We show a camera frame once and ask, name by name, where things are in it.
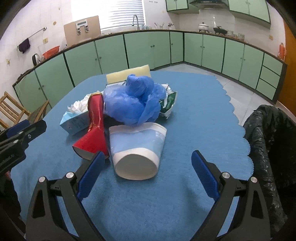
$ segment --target window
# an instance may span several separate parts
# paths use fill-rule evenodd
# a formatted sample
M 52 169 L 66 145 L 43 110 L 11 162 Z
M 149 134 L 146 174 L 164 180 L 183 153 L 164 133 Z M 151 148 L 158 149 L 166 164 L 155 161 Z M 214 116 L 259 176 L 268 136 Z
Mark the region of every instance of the window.
M 131 26 L 134 14 L 145 24 L 143 0 L 71 0 L 71 11 L 73 21 L 98 15 L 101 30 Z

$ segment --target wooden chair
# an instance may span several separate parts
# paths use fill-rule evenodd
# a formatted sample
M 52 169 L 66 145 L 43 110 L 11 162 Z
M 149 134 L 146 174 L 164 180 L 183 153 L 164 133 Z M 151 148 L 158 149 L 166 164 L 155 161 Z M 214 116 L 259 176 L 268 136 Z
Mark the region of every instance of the wooden chair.
M 12 108 L 5 100 L 8 99 L 11 103 L 13 103 L 19 110 L 20 113 L 17 112 L 14 108 Z M 40 106 L 37 110 L 30 113 L 27 111 L 21 104 L 19 104 L 10 94 L 6 91 L 4 92 L 4 96 L 0 98 L 0 111 L 13 122 L 13 126 L 17 124 L 22 116 L 25 114 L 28 116 L 27 120 L 30 124 L 33 124 L 40 119 L 42 119 L 46 114 L 46 108 L 49 101 L 47 100 L 42 106 Z M 4 122 L 0 118 L 0 125 L 3 126 L 5 129 L 9 128 L 10 126 Z

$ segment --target cabinet countertop edge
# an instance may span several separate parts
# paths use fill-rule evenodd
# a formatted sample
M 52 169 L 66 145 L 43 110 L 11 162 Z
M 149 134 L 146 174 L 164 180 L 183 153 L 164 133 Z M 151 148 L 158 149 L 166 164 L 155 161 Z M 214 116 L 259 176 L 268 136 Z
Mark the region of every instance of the cabinet countertop edge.
M 211 36 L 216 36 L 216 37 L 220 37 L 220 38 L 225 38 L 225 39 L 229 39 L 229 40 L 232 40 L 232 41 L 236 41 L 236 42 L 239 42 L 239 43 L 242 43 L 242 44 L 246 44 L 248 46 L 251 46 L 253 48 L 256 48 L 266 54 L 269 54 L 271 57 L 275 58 L 276 60 L 280 61 L 281 63 L 283 63 L 284 65 L 286 65 L 286 63 L 284 61 L 282 61 L 281 59 L 279 59 L 278 57 L 274 56 L 273 54 L 257 47 L 257 46 L 254 46 L 252 44 L 249 44 L 249 43 L 245 43 L 244 41 L 240 41 L 238 39 L 233 39 L 233 38 L 230 38 L 230 37 L 227 37 L 227 36 L 222 36 L 222 35 L 217 35 L 217 34 L 210 34 L 210 33 L 204 33 L 204 32 L 195 32 L 195 31 L 183 31 L 183 30 L 169 30 L 169 29 L 149 29 L 149 30 L 133 30 L 133 31 L 126 31 L 126 32 L 118 32 L 118 33 L 113 33 L 113 34 L 107 34 L 107 35 L 100 35 L 98 36 L 97 38 L 93 38 L 93 39 L 89 39 L 89 40 L 86 40 L 84 42 L 81 42 L 79 44 L 75 44 L 75 45 L 72 45 L 68 48 L 65 48 L 63 49 L 62 51 L 58 52 L 57 54 L 51 56 L 50 58 L 46 59 L 44 62 L 40 63 L 39 65 L 37 66 L 34 66 L 33 68 L 29 69 L 29 70 L 26 70 L 23 74 L 21 74 L 19 77 L 18 77 L 18 80 L 12 85 L 12 87 L 15 87 L 23 78 L 24 76 L 28 75 L 29 73 L 31 73 L 32 71 L 34 71 L 37 67 L 41 66 L 42 64 L 46 63 L 47 61 L 51 60 L 52 58 L 60 55 L 60 54 L 63 54 L 65 53 L 66 51 L 68 50 L 71 50 L 73 48 L 76 48 L 76 47 L 79 47 L 81 45 L 84 45 L 84 44 L 87 44 L 87 43 L 90 43 L 90 42 L 93 42 L 93 41 L 96 41 L 96 40 L 99 40 L 99 39 L 104 39 L 104 38 L 108 38 L 108 37 L 112 37 L 112 36 L 117 36 L 117 35 L 123 35 L 123 34 L 131 34 L 131 33 L 141 33 L 141 32 L 155 32 L 155 31 L 159 31 L 159 32 L 181 32 L 181 33 L 192 33 L 192 34 L 204 34 L 204 35 L 211 35 Z

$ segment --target drawer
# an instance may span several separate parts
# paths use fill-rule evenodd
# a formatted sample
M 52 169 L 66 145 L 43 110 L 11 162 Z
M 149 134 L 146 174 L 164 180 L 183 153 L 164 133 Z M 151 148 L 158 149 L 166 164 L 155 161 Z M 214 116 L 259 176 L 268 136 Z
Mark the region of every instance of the drawer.
M 271 70 L 262 66 L 262 71 L 260 79 L 265 80 L 267 83 L 271 84 L 274 88 L 277 87 L 279 83 L 279 76 L 272 72 Z
M 271 57 L 268 54 L 264 54 L 263 65 L 272 71 L 276 72 L 278 75 L 281 75 L 281 69 L 283 68 L 283 63 L 278 61 L 274 57 Z
M 266 83 L 265 81 L 259 79 L 256 90 L 272 100 L 274 97 L 276 88 L 272 87 L 270 84 Z

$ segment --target blue gripper pad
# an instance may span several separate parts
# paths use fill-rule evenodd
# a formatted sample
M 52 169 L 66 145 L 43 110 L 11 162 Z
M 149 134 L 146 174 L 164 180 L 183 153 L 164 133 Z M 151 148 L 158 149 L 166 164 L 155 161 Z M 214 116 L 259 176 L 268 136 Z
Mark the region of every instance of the blue gripper pad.
M 220 197 L 218 182 L 196 151 L 191 155 L 191 163 L 207 195 L 217 201 Z
M 88 197 L 105 164 L 105 155 L 99 152 L 78 183 L 77 197 L 82 202 Z
M 7 138 L 15 136 L 17 133 L 27 128 L 29 125 L 30 123 L 28 120 L 23 120 L 20 123 L 17 123 L 16 125 L 10 127 L 6 133 Z

